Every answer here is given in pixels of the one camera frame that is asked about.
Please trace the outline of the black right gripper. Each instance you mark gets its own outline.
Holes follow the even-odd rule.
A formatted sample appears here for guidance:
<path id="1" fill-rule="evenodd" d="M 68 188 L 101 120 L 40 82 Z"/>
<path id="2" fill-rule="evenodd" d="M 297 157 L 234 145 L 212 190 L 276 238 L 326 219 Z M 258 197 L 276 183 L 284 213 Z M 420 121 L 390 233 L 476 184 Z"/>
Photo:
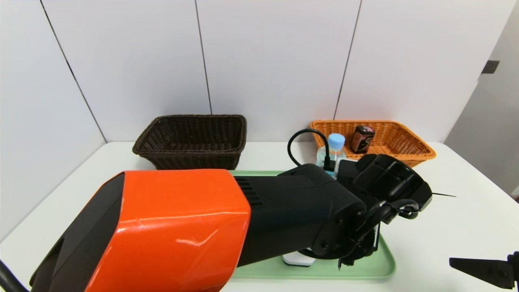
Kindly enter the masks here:
<path id="1" fill-rule="evenodd" d="M 506 290 L 519 281 L 519 252 L 509 254 L 507 260 L 450 258 L 450 267 Z"/>

